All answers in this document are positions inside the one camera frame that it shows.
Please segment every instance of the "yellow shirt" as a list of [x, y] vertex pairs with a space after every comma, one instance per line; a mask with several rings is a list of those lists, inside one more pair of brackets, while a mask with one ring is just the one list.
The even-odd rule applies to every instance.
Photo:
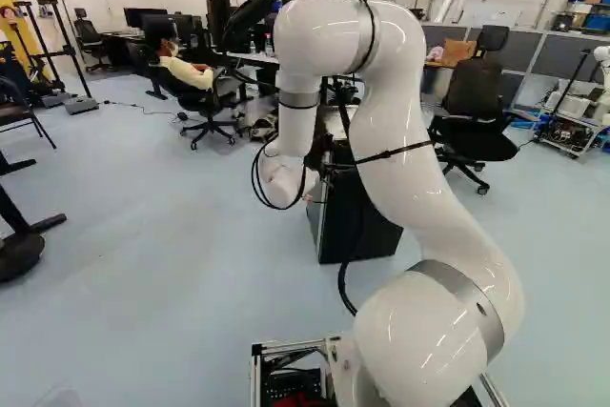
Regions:
[[165, 67], [178, 80], [182, 80], [187, 85], [194, 86], [200, 90], [208, 90], [212, 87], [214, 71], [206, 69], [198, 71], [188, 62], [173, 56], [159, 56], [159, 66]]

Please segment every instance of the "silver joint ring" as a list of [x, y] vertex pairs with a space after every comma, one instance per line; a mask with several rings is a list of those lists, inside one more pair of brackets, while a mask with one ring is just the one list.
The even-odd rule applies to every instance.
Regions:
[[474, 308], [478, 329], [487, 347], [487, 362], [498, 355], [504, 346], [504, 327], [493, 304], [473, 280], [449, 264], [433, 259], [419, 261], [409, 272], [429, 276], [468, 309]]

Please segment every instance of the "blue-gray floor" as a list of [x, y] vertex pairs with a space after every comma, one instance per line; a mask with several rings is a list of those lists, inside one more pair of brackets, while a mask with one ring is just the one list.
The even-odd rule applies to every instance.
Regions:
[[[91, 83], [98, 99], [178, 111], [148, 87], [136, 76]], [[218, 137], [194, 153], [171, 116], [128, 107], [40, 119], [58, 150], [34, 129], [3, 133], [11, 160], [38, 164], [2, 183], [29, 220], [69, 222], [45, 235], [31, 275], [0, 289], [0, 405], [72, 390], [84, 407], [246, 406], [251, 343], [350, 329], [337, 267], [317, 264], [304, 209], [254, 199], [250, 145]], [[488, 166], [485, 197], [448, 176], [526, 290], [523, 326], [491, 368], [514, 406], [610, 400], [609, 159], [529, 145]], [[417, 257], [406, 233], [394, 257], [351, 266], [354, 302]]]

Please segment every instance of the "face mask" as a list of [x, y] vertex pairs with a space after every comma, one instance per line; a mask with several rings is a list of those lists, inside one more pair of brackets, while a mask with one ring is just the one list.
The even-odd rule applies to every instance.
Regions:
[[175, 42], [172, 42], [171, 49], [170, 49], [170, 53], [172, 54], [172, 57], [176, 57], [178, 55], [178, 52], [179, 52], [178, 44]]

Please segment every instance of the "black office chair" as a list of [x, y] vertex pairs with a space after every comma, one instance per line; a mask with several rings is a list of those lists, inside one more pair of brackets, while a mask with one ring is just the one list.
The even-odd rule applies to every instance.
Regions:
[[76, 37], [78, 48], [99, 61], [92, 66], [86, 66], [85, 70], [91, 72], [97, 71], [98, 69], [111, 69], [112, 66], [110, 64], [106, 64], [102, 61], [103, 57], [108, 56], [108, 52], [106, 51], [102, 36], [97, 33], [93, 23], [89, 19], [85, 19], [87, 12], [85, 9], [74, 9], [74, 12], [76, 13], [76, 18], [78, 18], [74, 21], [74, 27], [78, 34]]
[[533, 120], [527, 112], [505, 110], [498, 94], [502, 66], [488, 51], [500, 51], [509, 29], [483, 26], [475, 57], [457, 63], [449, 91], [435, 110], [428, 133], [438, 144], [437, 158], [447, 163], [443, 173], [460, 169], [478, 184], [477, 192], [486, 195], [490, 185], [469, 168], [480, 172], [485, 162], [507, 161], [519, 151], [503, 132], [516, 118]]
[[204, 123], [188, 126], [182, 128], [180, 131], [180, 135], [183, 136], [186, 135], [187, 131], [201, 131], [197, 137], [191, 141], [191, 150], [197, 149], [197, 142], [208, 132], [218, 132], [229, 139], [230, 145], [234, 145], [234, 136], [224, 131], [222, 129], [223, 127], [232, 127], [234, 128], [235, 133], [240, 137], [243, 135], [243, 129], [239, 128], [239, 121], [237, 119], [231, 121], [214, 120], [214, 117], [225, 108], [234, 109], [239, 105], [239, 102], [236, 100], [235, 92], [229, 92], [222, 96], [218, 95], [216, 84], [218, 78], [221, 76], [220, 73], [214, 77], [212, 89], [204, 91], [179, 80], [165, 67], [155, 65], [156, 63], [154, 60], [150, 62], [151, 76], [161, 85], [161, 88], [173, 95], [178, 100], [180, 107], [184, 110], [187, 112], [198, 112], [207, 119]]

